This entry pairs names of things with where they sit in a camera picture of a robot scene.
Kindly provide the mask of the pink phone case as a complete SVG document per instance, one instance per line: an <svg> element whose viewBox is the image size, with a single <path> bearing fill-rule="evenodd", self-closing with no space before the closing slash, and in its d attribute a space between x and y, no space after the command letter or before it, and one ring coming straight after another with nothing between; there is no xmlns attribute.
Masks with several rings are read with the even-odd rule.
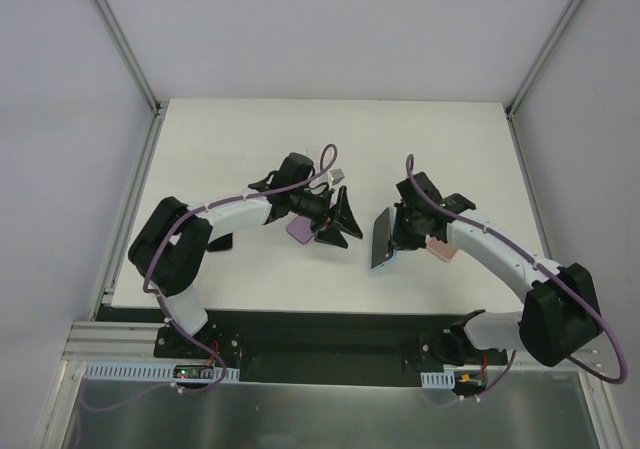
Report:
<svg viewBox="0 0 640 449"><path fill-rule="evenodd" d="M443 262L450 262L458 252L456 247L435 237L428 239L426 249Z"/></svg>

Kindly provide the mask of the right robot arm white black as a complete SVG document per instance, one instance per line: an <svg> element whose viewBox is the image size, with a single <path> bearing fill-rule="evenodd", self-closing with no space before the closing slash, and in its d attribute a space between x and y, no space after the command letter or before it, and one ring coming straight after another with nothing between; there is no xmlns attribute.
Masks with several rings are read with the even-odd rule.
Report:
<svg viewBox="0 0 640 449"><path fill-rule="evenodd" d="M455 366L484 352L526 351L554 367L603 331L589 271L516 251L494 235L475 204L454 193L440 194L425 173L397 183L400 195L388 245L415 251L435 241L462 251L498 277L521 301L515 312L472 311L442 330L429 344L433 356Z"/></svg>

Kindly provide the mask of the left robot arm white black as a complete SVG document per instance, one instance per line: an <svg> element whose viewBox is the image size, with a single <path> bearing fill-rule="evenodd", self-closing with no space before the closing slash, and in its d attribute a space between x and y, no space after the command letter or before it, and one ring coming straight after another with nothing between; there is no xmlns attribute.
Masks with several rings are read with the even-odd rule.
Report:
<svg viewBox="0 0 640 449"><path fill-rule="evenodd" d="M156 297L179 331L176 344L188 357L204 356L212 338L193 283L205 254L231 247L235 232L293 213L309 221L316 242L346 249L345 235L363 237L345 187L335 190L323 183L319 191L312 188L330 169L326 164L316 170L312 159L291 152L278 169L239 195L199 206L168 196L157 204L127 257L143 278L143 291Z"/></svg>

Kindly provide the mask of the purple phone black screen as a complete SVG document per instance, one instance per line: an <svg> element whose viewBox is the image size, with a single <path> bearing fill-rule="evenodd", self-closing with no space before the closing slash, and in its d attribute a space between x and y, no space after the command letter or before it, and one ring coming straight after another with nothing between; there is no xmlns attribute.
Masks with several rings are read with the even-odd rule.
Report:
<svg viewBox="0 0 640 449"><path fill-rule="evenodd" d="M314 238L312 221L303 216L296 216L286 226L286 232L300 244L307 244Z"/></svg>

